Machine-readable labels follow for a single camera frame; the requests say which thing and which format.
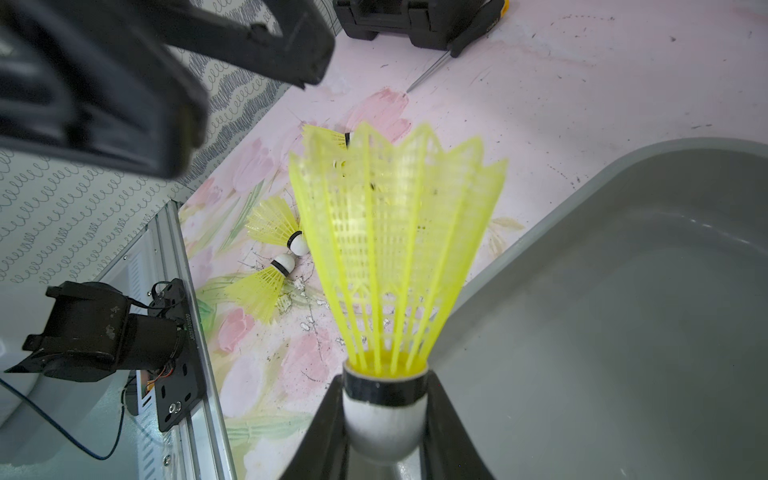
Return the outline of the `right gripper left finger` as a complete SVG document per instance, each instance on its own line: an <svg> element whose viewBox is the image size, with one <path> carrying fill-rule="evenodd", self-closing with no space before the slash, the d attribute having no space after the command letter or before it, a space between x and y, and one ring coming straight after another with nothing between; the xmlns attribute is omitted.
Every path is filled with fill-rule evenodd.
<svg viewBox="0 0 768 480"><path fill-rule="evenodd" d="M343 379L336 375L315 413L282 480L344 480L348 439L343 409Z"/></svg>

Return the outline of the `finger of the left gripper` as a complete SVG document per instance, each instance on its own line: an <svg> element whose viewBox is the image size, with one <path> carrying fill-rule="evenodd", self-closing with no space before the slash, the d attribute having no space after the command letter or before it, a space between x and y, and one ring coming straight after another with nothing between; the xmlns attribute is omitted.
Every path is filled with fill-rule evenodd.
<svg viewBox="0 0 768 480"><path fill-rule="evenodd" d="M237 23L189 1L139 1L140 15L164 43L305 88L319 84L335 35L311 1L267 1L280 29Z"/></svg>

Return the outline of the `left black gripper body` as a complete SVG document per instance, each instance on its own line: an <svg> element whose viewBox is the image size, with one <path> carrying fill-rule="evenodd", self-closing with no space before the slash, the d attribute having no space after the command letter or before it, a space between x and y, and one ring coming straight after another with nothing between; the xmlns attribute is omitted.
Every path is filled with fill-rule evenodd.
<svg viewBox="0 0 768 480"><path fill-rule="evenodd" d="M1 145L160 179L203 142L205 89L123 1L1 4Z"/></svg>

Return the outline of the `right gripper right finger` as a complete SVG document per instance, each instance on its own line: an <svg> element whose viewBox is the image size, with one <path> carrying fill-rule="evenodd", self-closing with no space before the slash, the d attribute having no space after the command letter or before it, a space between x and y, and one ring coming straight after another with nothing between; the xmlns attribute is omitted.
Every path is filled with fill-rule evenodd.
<svg viewBox="0 0 768 480"><path fill-rule="evenodd" d="M494 479L435 372L427 373L426 386L426 424L420 446L421 478Z"/></svg>

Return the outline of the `grey plastic storage box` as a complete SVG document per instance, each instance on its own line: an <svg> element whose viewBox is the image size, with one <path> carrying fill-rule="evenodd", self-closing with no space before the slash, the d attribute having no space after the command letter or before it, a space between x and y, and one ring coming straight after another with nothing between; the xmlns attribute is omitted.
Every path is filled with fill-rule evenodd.
<svg viewBox="0 0 768 480"><path fill-rule="evenodd" d="M462 292L431 366L498 479L767 475L767 147L612 163Z"/></svg>

